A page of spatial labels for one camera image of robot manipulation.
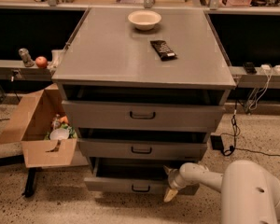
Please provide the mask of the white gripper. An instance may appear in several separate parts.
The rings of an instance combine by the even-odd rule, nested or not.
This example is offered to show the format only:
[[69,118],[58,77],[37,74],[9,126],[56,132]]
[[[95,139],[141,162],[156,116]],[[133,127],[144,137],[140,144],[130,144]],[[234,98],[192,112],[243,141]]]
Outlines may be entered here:
[[163,166],[164,172],[168,176],[168,186],[166,189],[163,201],[165,203],[170,202],[178,193],[178,191],[182,188],[180,184],[177,183],[177,179],[179,176],[179,170],[170,168],[168,166]]

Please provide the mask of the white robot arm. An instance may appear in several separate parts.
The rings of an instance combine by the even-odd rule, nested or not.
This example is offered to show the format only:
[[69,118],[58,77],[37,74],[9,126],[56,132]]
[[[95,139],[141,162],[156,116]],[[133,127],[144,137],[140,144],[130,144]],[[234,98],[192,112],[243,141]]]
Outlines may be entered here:
[[165,173],[167,203],[183,188],[203,184],[221,194],[221,224],[280,224],[280,180],[252,161],[234,161],[222,174],[191,162]]

